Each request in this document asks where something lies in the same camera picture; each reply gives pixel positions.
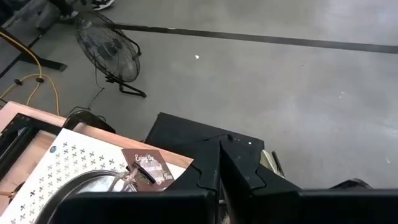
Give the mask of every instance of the yellow extension cord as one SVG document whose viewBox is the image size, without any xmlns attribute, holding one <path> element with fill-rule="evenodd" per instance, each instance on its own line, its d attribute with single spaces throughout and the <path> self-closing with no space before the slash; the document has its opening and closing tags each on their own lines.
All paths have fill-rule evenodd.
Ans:
<svg viewBox="0 0 398 224">
<path fill-rule="evenodd" d="M 32 56 L 32 58 L 36 61 L 37 66 L 39 67 L 39 74 L 31 74 L 31 75 L 27 75 L 24 78 L 21 79 L 21 82 L 24 81 L 27 78 L 30 77 L 46 77 L 48 78 L 48 80 L 50 80 L 52 88 L 54 90 L 55 93 L 55 106 L 57 107 L 57 115 L 60 116 L 60 105 L 58 102 L 58 93 L 57 93 L 57 88 L 55 87 L 54 82 L 52 81 L 52 79 L 48 76 L 48 75 L 44 75 L 42 72 L 42 66 L 39 62 L 39 60 L 37 59 L 37 57 L 26 47 L 24 47 L 23 45 L 21 45 L 20 43 L 18 43 L 17 41 L 15 41 L 13 38 L 9 37 L 8 35 L 0 32 L 0 35 L 2 35 L 3 37 L 7 38 L 8 40 L 10 40 L 11 42 L 15 43 L 16 45 L 18 45 L 20 48 L 24 49 L 30 56 Z M 35 95 L 37 89 L 39 88 L 41 83 L 38 83 L 35 87 L 35 89 L 33 90 L 33 92 L 30 94 L 29 98 L 27 99 L 26 105 L 28 106 L 32 97 Z M 0 99 L 3 99 L 17 84 L 12 84 L 1 96 Z"/>
</svg>

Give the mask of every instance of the fan guard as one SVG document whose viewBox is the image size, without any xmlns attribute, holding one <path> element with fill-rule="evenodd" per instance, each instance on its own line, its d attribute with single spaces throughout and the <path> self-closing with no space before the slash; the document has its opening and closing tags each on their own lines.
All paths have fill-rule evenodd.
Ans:
<svg viewBox="0 0 398 224">
<path fill-rule="evenodd" d="M 88 59 L 106 76 L 133 82 L 140 71 L 140 51 L 132 45 L 135 42 L 123 31 L 107 28 L 106 24 L 114 22 L 98 12 L 81 12 L 79 16 L 76 39 Z"/>
</svg>

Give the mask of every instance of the black cord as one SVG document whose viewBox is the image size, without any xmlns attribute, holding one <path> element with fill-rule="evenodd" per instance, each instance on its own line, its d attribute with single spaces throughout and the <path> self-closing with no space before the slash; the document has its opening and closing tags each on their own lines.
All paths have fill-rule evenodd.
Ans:
<svg viewBox="0 0 398 224">
<path fill-rule="evenodd" d="M 88 109 L 88 110 L 91 110 L 91 106 L 92 106 L 92 104 L 94 103 L 95 99 L 97 99 L 98 95 L 100 95 L 100 93 L 101 93 L 102 91 L 104 91 L 104 89 L 105 89 L 105 87 L 102 87 L 102 86 L 100 86 L 100 85 L 98 84 L 98 80 L 97 80 L 97 67 L 95 67 L 95 83 L 96 83 L 97 86 L 98 86 L 99 88 L 101 88 L 101 89 L 100 89 L 99 92 L 97 92 L 97 94 L 94 96 L 94 98 L 92 99 L 92 101 L 88 104 L 88 106 L 87 106 L 87 109 Z"/>
<path fill-rule="evenodd" d="M 69 111 L 68 116 L 70 116 L 74 112 L 75 109 L 82 109 L 82 110 L 91 111 L 91 106 L 94 103 L 95 99 L 97 99 L 98 95 L 100 95 L 100 93 L 102 91 L 104 91 L 104 89 L 105 89 L 105 87 L 102 87 L 102 86 L 100 86 L 98 84 L 98 74 L 97 74 L 98 69 L 97 69 L 97 66 L 96 66 L 96 59 L 94 59 L 94 61 L 95 61 L 95 63 L 94 63 L 94 66 L 95 66 L 95 84 L 98 86 L 98 88 L 100 88 L 100 90 L 99 90 L 99 92 L 97 92 L 97 94 L 94 96 L 94 98 L 90 101 L 90 103 L 88 104 L 87 107 L 75 106 L 74 108 L 72 108 Z M 106 122 L 106 118 L 104 116 L 101 116 L 101 115 L 96 115 L 96 116 L 99 117 L 99 119 L 102 119 L 104 122 Z"/>
</svg>

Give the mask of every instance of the cable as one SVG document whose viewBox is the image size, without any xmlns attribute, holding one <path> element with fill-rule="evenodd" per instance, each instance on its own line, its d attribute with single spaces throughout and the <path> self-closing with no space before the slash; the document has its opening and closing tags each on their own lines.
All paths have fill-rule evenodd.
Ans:
<svg viewBox="0 0 398 224">
<path fill-rule="evenodd" d="M 97 66 L 95 66 L 95 83 L 97 84 L 97 86 L 100 88 L 100 91 L 94 96 L 94 98 L 92 99 L 92 101 L 88 104 L 87 108 L 88 110 L 91 110 L 91 105 L 94 103 L 95 99 L 98 97 L 98 95 L 104 91 L 105 87 L 102 87 L 98 84 L 98 80 L 97 80 Z"/>
<path fill-rule="evenodd" d="M 75 109 L 82 109 L 82 110 L 88 110 L 91 111 L 91 106 L 94 103 L 95 99 L 97 99 L 98 95 L 100 95 L 100 93 L 105 89 L 105 87 L 100 86 L 100 84 L 98 84 L 98 76 L 97 76 L 97 66 L 96 66 L 96 60 L 95 60 L 95 84 L 98 86 L 98 88 L 100 88 L 99 92 L 97 92 L 97 94 L 94 96 L 94 98 L 90 101 L 90 103 L 88 104 L 87 107 L 81 107 L 81 106 L 75 106 L 74 108 L 72 108 L 69 113 L 67 114 L 67 116 L 69 117 Z M 96 115 L 97 117 L 99 117 L 99 119 L 102 119 L 104 122 L 106 122 L 106 118 L 104 116 L 101 115 Z"/>
<path fill-rule="evenodd" d="M 22 48 L 23 50 L 25 50 L 30 56 L 32 56 L 32 58 L 35 60 L 38 68 L 39 68 L 39 74 L 32 74 L 32 75 L 27 75 L 24 78 L 22 78 L 21 80 L 19 80 L 20 82 L 25 80 L 26 78 L 30 78 L 30 77 L 38 77 L 40 80 L 43 80 L 42 77 L 46 77 L 48 78 L 48 80 L 50 80 L 52 88 L 54 90 L 55 93 L 55 106 L 57 108 L 57 115 L 60 116 L 60 105 L 59 105 L 59 99 L 58 99 L 58 92 L 57 92 L 57 88 L 55 87 L 54 82 L 52 81 L 52 79 L 43 74 L 42 71 L 42 66 L 39 62 L 39 60 L 37 59 L 37 57 L 33 54 L 33 52 L 31 50 L 29 50 L 28 48 L 24 47 L 22 44 L 18 43 L 18 41 L 14 40 L 13 38 L 9 37 L 8 35 L 6 35 L 3 32 L 0 32 L 0 35 L 5 37 L 6 39 L 10 40 L 11 42 L 13 42 L 14 44 L 16 44 L 17 46 L 19 46 L 20 48 Z M 40 82 L 40 80 L 38 80 L 38 78 L 36 78 L 36 81 L 38 82 L 38 84 L 36 85 L 35 89 L 32 91 L 32 93 L 30 94 L 30 96 L 28 97 L 28 100 L 26 102 L 26 105 L 28 106 L 31 99 L 33 98 L 33 96 L 35 95 L 37 89 L 39 89 L 39 86 L 42 82 Z M 12 84 L 1 96 L 0 99 L 3 99 L 17 84 Z"/>
</svg>

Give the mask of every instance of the floor fan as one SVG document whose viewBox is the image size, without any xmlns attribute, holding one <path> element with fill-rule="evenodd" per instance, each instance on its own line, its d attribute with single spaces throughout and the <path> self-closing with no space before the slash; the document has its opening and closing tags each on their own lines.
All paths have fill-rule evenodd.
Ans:
<svg viewBox="0 0 398 224">
<path fill-rule="evenodd" d="M 127 84 L 140 72 L 140 47 L 123 31 L 107 28 L 108 24 L 114 22 L 98 12 L 81 12 L 76 20 L 76 39 L 88 59 L 104 73 L 107 82 L 119 84 L 122 93 L 145 98 L 143 91 Z"/>
</svg>

